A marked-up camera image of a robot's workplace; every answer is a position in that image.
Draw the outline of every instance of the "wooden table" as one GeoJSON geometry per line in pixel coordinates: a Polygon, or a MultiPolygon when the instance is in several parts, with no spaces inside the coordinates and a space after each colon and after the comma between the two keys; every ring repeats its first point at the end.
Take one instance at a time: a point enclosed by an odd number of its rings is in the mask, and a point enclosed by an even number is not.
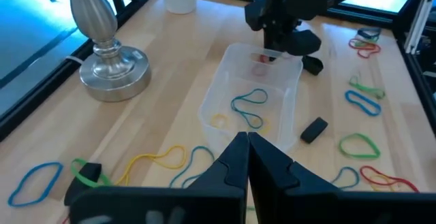
{"type": "MultiPolygon", "coordinates": [[[[69,165],[76,157],[102,163],[104,172],[115,180],[137,154],[162,153],[174,144],[182,144],[188,151],[207,145],[197,113],[224,51],[234,42],[262,45],[262,33],[251,31],[245,23],[244,4],[199,0],[194,13],[181,16],[167,12],[163,0],[150,0],[117,33],[123,44],[149,56],[153,68],[150,86],[129,101],[101,103],[87,95],[77,74],[65,82],[0,143],[0,222],[60,223],[67,213],[63,196],[73,179],[69,165]],[[24,174],[47,161],[66,166],[49,198],[28,208],[8,207],[7,198],[24,174]]],[[[288,155],[326,180],[332,180],[346,165],[356,169],[372,165],[386,174],[407,178],[421,191],[435,191],[435,137],[392,33],[383,31],[379,40],[382,52],[365,60],[347,46],[360,25],[319,17],[302,27],[313,29],[323,39],[314,56],[323,60],[325,69],[318,77],[302,74],[294,133],[299,135],[319,116],[329,126],[314,143],[299,142],[288,155]],[[386,89],[387,97],[380,101],[381,116],[369,117],[344,99],[344,92],[350,89],[347,81],[354,74],[360,74],[365,84],[386,89]],[[380,159],[358,161],[339,153],[340,138],[355,132],[365,133],[377,143],[380,159]]],[[[359,145],[354,150],[367,149],[359,145]]],[[[176,151],[165,159],[168,163],[180,160],[176,151]]],[[[206,153],[198,153],[187,175],[202,172],[210,164],[206,153]]],[[[39,172],[17,200],[39,197],[53,172],[39,172]]],[[[144,159],[131,171],[130,185],[167,187],[177,172],[144,159]]],[[[351,174],[345,175],[338,184],[352,180],[351,174]]],[[[352,190],[371,188],[362,182],[352,190]]],[[[247,220],[256,223],[254,213],[248,214],[247,220]]]]}

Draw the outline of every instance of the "lamp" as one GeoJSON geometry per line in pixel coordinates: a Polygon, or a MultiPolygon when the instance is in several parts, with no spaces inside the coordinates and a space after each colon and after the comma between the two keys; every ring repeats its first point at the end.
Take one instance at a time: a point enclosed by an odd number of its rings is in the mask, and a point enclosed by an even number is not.
{"type": "Polygon", "coordinates": [[[109,2],[70,1],[79,30],[95,43],[79,71],[89,94],[100,101],[122,101],[143,91],[151,80],[149,60],[114,38],[118,23],[109,2]]]}

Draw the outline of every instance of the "yellow rubber band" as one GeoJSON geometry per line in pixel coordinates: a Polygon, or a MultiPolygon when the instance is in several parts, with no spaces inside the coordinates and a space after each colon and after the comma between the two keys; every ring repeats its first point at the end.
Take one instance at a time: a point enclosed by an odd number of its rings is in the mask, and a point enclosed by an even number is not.
{"type": "MultiPolygon", "coordinates": [[[[259,119],[258,118],[253,118],[251,120],[251,123],[256,124],[257,123],[256,120],[259,120],[259,119]]],[[[260,135],[268,134],[268,132],[271,130],[270,121],[268,121],[268,119],[266,119],[266,118],[263,118],[263,121],[264,121],[264,124],[262,125],[262,127],[260,129],[255,130],[255,129],[252,129],[251,127],[248,127],[247,131],[255,131],[255,132],[257,132],[260,135]]]]}
{"type": "MultiPolygon", "coordinates": [[[[376,177],[385,180],[386,183],[389,183],[389,182],[390,182],[390,179],[389,179],[388,177],[386,177],[386,176],[384,176],[384,175],[381,175],[381,174],[376,174],[376,175],[374,175],[374,176],[371,176],[369,179],[373,180],[373,179],[376,178],[376,177]]],[[[369,185],[371,186],[371,188],[372,188],[374,191],[383,191],[383,190],[379,189],[378,187],[376,187],[376,184],[369,183],[369,185]]],[[[392,185],[389,185],[388,187],[389,187],[389,189],[390,189],[391,192],[396,192],[395,189],[394,189],[394,187],[393,187],[392,185]]]]}
{"type": "Polygon", "coordinates": [[[227,117],[225,115],[215,114],[215,115],[213,115],[213,117],[211,119],[211,126],[217,128],[217,129],[222,129],[225,126],[225,124],[227,124],[227,121],[228,120],[227,120],[227,117]],[[221,119],[224,120],[224,125],[222,127],[217,125],[217,121],[219,121],[221,119]]]}
{"type": "Polygon", "coordinates": [[[131,167],[133,166],[133,164],[137,160],[139,160],[143,157],[149,158],[149,159],[153,160],[155,163],[157,163],[158,165],[165,167],[167,169],[177,170],[177,169],[181,169],[186,163],[186,148],[184,146],[181,146],[181,145],[174,145],[174,146],[170,147],[164,154],[161,154],[161,155],[154,155],[154,154],[146,153],[146,154],[142,154],[142,155],[138,155],[138,156],[134,157],[133,159],[130,160],[129,164],[127,165],[127,167],[123,173],[123,176],[121,178],[119,178],[115,182],[115,184],[119,185],[120,183],[122,183],[125,180],[125,185],[127,186],[129,184],[129,173],[130,173],[131,167]],[[156,160],[156,159],[160,159],[160,158],[167,156],[175,148],[180,148],[183,151],[182,161],[178,165],[168,165],[166,163],[162,163],[162,162],[159,162],[158,160],[156,160]]]}

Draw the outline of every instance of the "plastic bin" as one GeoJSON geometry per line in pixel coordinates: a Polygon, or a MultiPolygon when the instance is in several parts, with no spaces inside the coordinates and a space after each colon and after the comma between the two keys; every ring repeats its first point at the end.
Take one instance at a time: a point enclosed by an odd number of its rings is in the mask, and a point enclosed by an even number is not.
{"type": "MultiPolygon", "coordinates": [[[[301,57],[247,44],[229,46],[198,112],[211,148],[221,154],[239,131],[257,131],[283,152],[291,149],[296,142],[292,130],[301,71],[301,57]],[[270,62],[267,57],[276,59],[270,62]],[[236,104],[238,109],[262,117],[264,125],[259,129],[250,128],[230,105],[233,98],[254,89],[268,93],[266,103],[237,101],[236,104]]],[[[250,99],[262,100],[260,96],[264,97],[256,92],[250,99]]]]}

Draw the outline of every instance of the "black eraser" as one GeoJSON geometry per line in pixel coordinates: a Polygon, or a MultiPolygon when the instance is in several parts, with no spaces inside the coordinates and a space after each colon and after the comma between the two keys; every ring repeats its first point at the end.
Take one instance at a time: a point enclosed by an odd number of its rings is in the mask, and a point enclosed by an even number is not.
{"type": "MultiPolygon", "coordinates": [[[[102,173],[102,165],[100,163],[87,163],[82,167],[79,173],[89,180],[97,182],[100,174],[102,173]]],[[[74,178],[74,180],[71,182],[71,185],[68,187],[67,193],[65,194],[63,204],[65,206],[70,206],[76,197],[90,188],[91,187],[86,186],[77,178],[74,178]]]]}
{"type": "Polygon", "coordinates": [[[322,61],[315,57],[303,56],[302,67],[314,76],[318,76],[324,68],[322,61]]]}
{"type": "Polygon", "coordinates": [[[301,133],[301,140],[312,143],[327,128],[327,125],[324,119],[318,117],[301,133]]]}

